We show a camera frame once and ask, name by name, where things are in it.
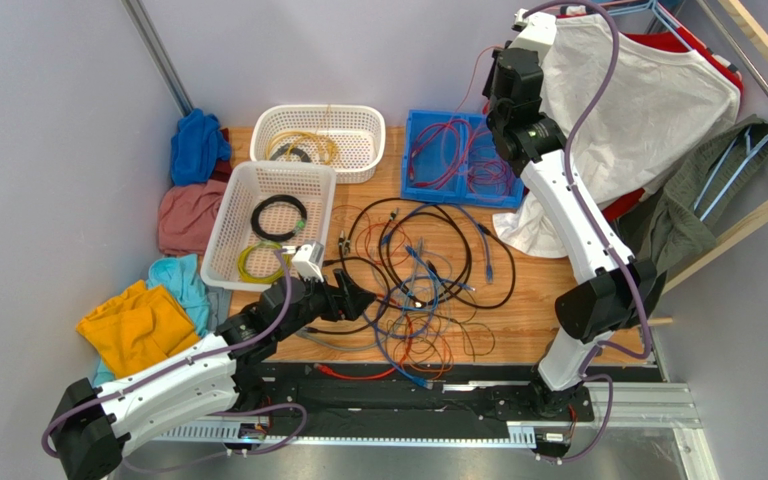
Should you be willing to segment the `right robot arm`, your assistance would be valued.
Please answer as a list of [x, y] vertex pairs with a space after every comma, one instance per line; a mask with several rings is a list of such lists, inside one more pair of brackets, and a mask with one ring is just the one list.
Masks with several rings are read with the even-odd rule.
[[577, 281], [555, 301], [560, 329], [526, 394], [535, 415], [553, 418], [567, 410], [616, 331], [648, 326], [662, 284], [653, 262], [634, 256], [588, 193], [570, 139], [541, 111], [543, 80], [538, 53], [509, 46], [495, 53], [484, 94], [496, 152], [543, 206]]

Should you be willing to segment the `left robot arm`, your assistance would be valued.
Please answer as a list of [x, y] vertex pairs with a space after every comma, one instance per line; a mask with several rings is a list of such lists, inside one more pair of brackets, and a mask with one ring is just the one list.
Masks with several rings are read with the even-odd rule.
[[93, 386], [69, 385], [42, 434], [44, 452], [69, 479], [101, 479], [154, 438], [201, 417], [264, 414], [253, 367], [317, 319], [353, 321], [374, 293], [336, 270], [336, 284], [285, 276], [259, 300], [181, 353], [135, 374]]

